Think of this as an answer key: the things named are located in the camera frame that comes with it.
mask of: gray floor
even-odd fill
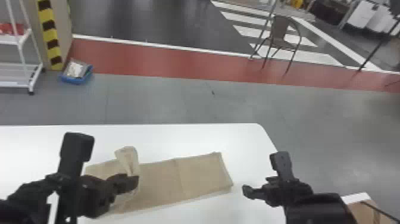
[[[100,74],[74,86],[56,73],[32,97],[0,91],[2,125],[259,123],[316,192],[366,191],[399,216],[398,94]]]

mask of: yellow and black striped post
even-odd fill
[[[63,69],[63,58],[61,57],[61,48],[50,0],[37,0],[37,8],[51,69],[61,70]]]

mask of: white table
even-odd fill
[[[137,148],[141,163],[219,151],[235,183],[229,194],[98,220],[80,218],[80,224],[285,222],[281,208],[242,195],[243,184],[260,187],[265,177],[276,175],[269,160],[275,146],[257,124],[0,126],[0,198],[23,182],[56,172],[61,141],[68,131],[95,137],[87,164],[113,159],[116,149],[128,145]]]

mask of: blue tray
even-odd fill
[[[75,84],[75,85],[81,85],[84,84],[88,81],[88,79],[92,76],[93,74],[93,66],[88,66],[87,71],[85,75],[82,78],[74,78],[71,76],[65,76],[63,73],[60,75],[60,79],[63,82]]]

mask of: chair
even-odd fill
[[[285,40],[285,35],[286,35],[289,25],[292,26],[296,30],[296,32],[299,36],[299,42],[297,43],[297,45],[289,43],[288,41]],[[293,58],[295,57],[295,54],[300,46],[301,39],[302,39],[300,30],[299,30],[296,22],[290,17],[285,17],[282,15],[275,15],[273,18],[272,26],[271,26],[270,36],[265,38],[261,42],[258,49],[256,50],[256,53],[258,52],[258,50],[260,50],[261,46],[264,45],[264,43],[267,39],[270,41],[270,46],[268,48],[267,55],[265,56],[264,63],[262,64],[262,68],[265,67],[265,62],[268,59],[268,55],[270,54],[271,47],[277,48],[276,51],[271,55],[271,58],[274,57],[275,54],[280,49],[292,51],[293,55],[292,55],[292,58],[290,59],[289,65],[287,66],[287,69],[285,71],[285,74],[286,74],[289,71],[290,66],[292,65]]]

